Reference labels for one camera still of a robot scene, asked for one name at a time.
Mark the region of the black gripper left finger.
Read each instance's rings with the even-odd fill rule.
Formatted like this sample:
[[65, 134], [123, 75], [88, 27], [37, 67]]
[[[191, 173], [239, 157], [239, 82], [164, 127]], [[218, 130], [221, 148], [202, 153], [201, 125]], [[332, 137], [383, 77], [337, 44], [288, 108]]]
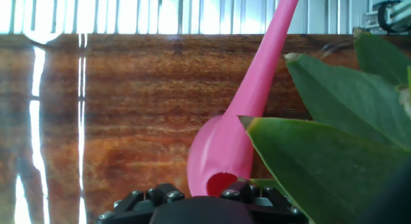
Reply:
[[185, 199], [185, 194], [173, 184], [163, 183], [146, 191], [134, 190], [114, 202], [111, 211], [96, 218], [97, 224], [149, 224], [154, 212], [162, 205]]

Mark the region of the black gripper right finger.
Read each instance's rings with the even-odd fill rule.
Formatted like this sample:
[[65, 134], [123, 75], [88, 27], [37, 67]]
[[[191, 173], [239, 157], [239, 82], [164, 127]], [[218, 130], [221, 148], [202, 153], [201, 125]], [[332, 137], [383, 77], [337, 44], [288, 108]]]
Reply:
[[255, 223], [307, 223], [308, 218], [274, 185], [252, 180], [237, 181], [220, 193], [220, 198], [242, 205]]

